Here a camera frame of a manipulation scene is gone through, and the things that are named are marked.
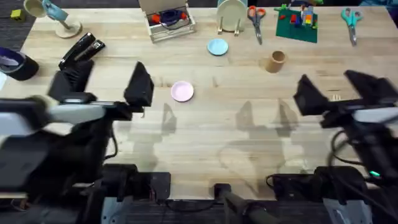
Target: metal bracket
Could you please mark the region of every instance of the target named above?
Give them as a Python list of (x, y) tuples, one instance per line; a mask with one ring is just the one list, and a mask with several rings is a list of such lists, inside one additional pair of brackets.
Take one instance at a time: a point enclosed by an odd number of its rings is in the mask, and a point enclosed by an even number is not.
[(126, 208), (132, 203), (132, 196), (125, 197), (118, 202), (117, 197), (106, 197), (102, 208), (101, 224), (126, 223)]

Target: cable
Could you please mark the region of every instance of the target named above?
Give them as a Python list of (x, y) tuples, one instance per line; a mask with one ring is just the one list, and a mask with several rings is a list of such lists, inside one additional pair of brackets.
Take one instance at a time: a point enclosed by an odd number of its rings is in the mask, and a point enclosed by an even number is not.
[(189, 16), (187, 16), (187, 20), (188, 20), (188, 23), (186, 23), (186, 24), (184, 24), (184, 25), (182, 25), (182, 26), (176, 27), (176, 28), (167, 27), (167, 26), (163, 25), (162, 22), (160, 22), (160, 24), (162, 25), (162, 27), (163, 27), (164, 29), (167, 29), (167, 30), (178, 30), (178, 29), (181, 29), (181, 28), (183, 28), (183, 27), (185, 27), (185, 26), (188, 26), (188, 25), (191, 23), (191, 19), (189, 18)]
[(118, 142), (117, 142), (117, 140), (116, 140), (116, 136), (114, 135), (113, 126), (112, 126), (112, 128), (111, 128), (111, 138), (112, 138), (113, 145), (114, 145), (114, 154), (105, 156), (105, 160), (117, 156), (117, 154), (118, 154), (118, 152), (119, 152)]
[(193, 210), (188, 210), (188, 209), (181, 210), (181, 209), (177, 209), (177, 208), (171, 207), (171, 206), (169, 205), (168, 202), (169, 202), (168, 200), (166, 200), (166, 201), (164, 202), (164, 204), (166, 205), (166, 207), (167, 207), (168, 209), (170, 209), (170, 210), (173, 211), (173, 212), (180, 212), (180, 213), (196, 213), (196, 212), (203, 212), (203, 211), (205, 211), (205, 210), (209, 210), (209, 209), (213, 208), (213, 206), (214, 206), (214, 204), (215, 204), (215, 202), (212, 201), (211, 204), (209, 204), (208, 206), (203, 207), (203, 208), (198, 208), (198, 209), (193, 209)]
[(359, 191), (357, 188), (353, 187), (352, 185), (350, 185), (349, 183), (347, 183), (344, 179), (342, 179), (339, 175), (335, 175), (334, 173), (334, 167), (333, 167), (333, 160), (334, 160), (334, 154), (335, 153), (339, 153), (342, 150), (342, 146), (344, 146), (347, 143), (347, 141), (342, 142), (341, 144), (338, 145), (338, 148), (336, 148), (335, 152), (330, 152), (328, 155), (328, 167), (330, 168), (330, 172), (331, 175), (336, 178), (341, 184), (343, 184), (345, 187), (349, 188), (350, 190), (352, 190), (353, 192), (355, 192), (356, 194), (360, 195), (361, 197), (363, 197), (364, 199), (366, 199), (368, 202), (371, 202), (375, 207), (377, 207), (378, 209), (380, 209), (381, 211), (383, 211), (386, 215), (389, 215), (395, 222), (398, 223), (398, 218), (395, 217), (395, 215), (393, 215), (386, 207), (384, 207), (383, 205), (381, 205), (380, 203), (376, 202), (375, 200), (373, 200), (371, 197), (367, 196), (366, 194), (362, 193), (361, 191)]
[[(398, 115), (392, 116), (390, 118), (385, 119), (384, 121), (380, 122), (380, 124), (388, 124), (391, 123), (395, 120), (398, 119)], [(362, 193), (361, 191), (359, 191), (357, 188), (353, 187), (352, 185), (350, 185), (349, 183), (347, 183), (344, 179), (342, 179), (340, 176), (335, 175), (335, 171), (334, 171), (334, 167), (333, 167), (333, 160), (335, 158), (335, 155), (337, 155), (339, 152), (341, 152), (344, 149), (344, 146), (346, 144), (348, 144), (349, 142), (351, 142), (352, 140), (356, 139), (357, 137), (360, 136), (364, 136), (365, 134), (376, 130), (378, 127), (375, 128), (369, 128), (361, 133), (358, 133), (357, 135), (355, 135), (352, 138), (348, 138), (345, 139), (344, 141), (340, 142), (339, 145), (337, 145), (337, 147), (335, 148), (334, 151), (331, 151), (328, 155), (328, 159), (327, 159), (327, 166), (330, 169), (330, 173), (333, 177), (335, 177), (339, 182), (341, 182), (341, 184), (343, 184), (345, 187), (349, 188), (350, 190), (352, 190), (353, 192), (357, 193), (358, 195), (360, 195), (361, 197), (363, 197), (364, 199), (366, 199), (368, 202), (372, 203), (375, 207), (377, 207), (378, 209), (380, 209), (381, 211), (383, 211), (386, 215), (390, 216), (395, 222), (398, 223), (398, 218), (393, 215), (386, 207), (384, 207), (383, 205), (381, 205), (380, 203), (376, 202), (375, 200), (373, 200), (371, 197), (367, 196), (366, 194)]]
[[(331, 141), (330, 141), (330, 148), (331, 148), (331, 151), (332, 151), (332, 152), (335, 152), (335, 151), (336, 151), (336, 145), (335, 145), (336, 140), (337, 140), (338, 136), (340, 136), (340, 135), (343, 134), (343, 133), (344, 133), (344, 130), (341, 130), (341, 131), (338, 131), (335, 135), (333, 135), (333, 137), (332, 137), (332, 139), (331, 139)], [(346, 160), (346, 159), (342, 159), (342, 158), (338, 157), (336, 154), (333, 154), (333, 156), (334, 156), (336, 159), (338, 159), (339, 161), (341, 161), (341, 162), (345, 162), (345, 163), (347, 163), (347, 164), (352, 164), (352, 165), (363, 166), (363, 163), (362, 163), (362, 162), (349, 161), (349, 160)]]
[(273, 177), (274, 175), (272, 174), (272, 175), (268, 175), (267, 177), (266, 177), (266, 179), (265, 179), (265, 181), (266, 181), (266, 184), (268, 185), (268, 187), (270, 188), (270, 189), (274, 189), (274, 186), (273, 185), (271, 185), (269, 182), (268, 182), (268, 180), (271, 178), (271, 177)]

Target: pink plate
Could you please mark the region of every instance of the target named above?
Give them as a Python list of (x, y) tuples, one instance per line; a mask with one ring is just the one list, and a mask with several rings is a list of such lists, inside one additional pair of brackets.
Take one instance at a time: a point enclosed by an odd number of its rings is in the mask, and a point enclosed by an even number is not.
[(193, 96), (193, 86), (186, 81), (178, 81), (172, 86), (172, 98), (178, 102), (186, 102)]

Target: small blue dish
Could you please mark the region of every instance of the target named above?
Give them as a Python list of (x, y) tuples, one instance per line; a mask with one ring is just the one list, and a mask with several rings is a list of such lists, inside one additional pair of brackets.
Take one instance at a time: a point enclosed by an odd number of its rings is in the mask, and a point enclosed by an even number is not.
[(207, 44), (207, 50), (212, 55), (221, 56), (228, 51), (228, 43), (223, 39), (213, 39)]

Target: lego brick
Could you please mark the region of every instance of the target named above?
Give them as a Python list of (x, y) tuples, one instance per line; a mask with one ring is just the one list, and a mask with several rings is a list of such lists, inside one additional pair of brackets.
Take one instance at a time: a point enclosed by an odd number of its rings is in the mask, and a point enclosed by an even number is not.
[(12, 10), (10, 18), (15, 20), (15, 21), (18, 21), (18, 22), (24, 22), (25, 21), (25, 14), (24, 14), (24, 12), (21, 9)]

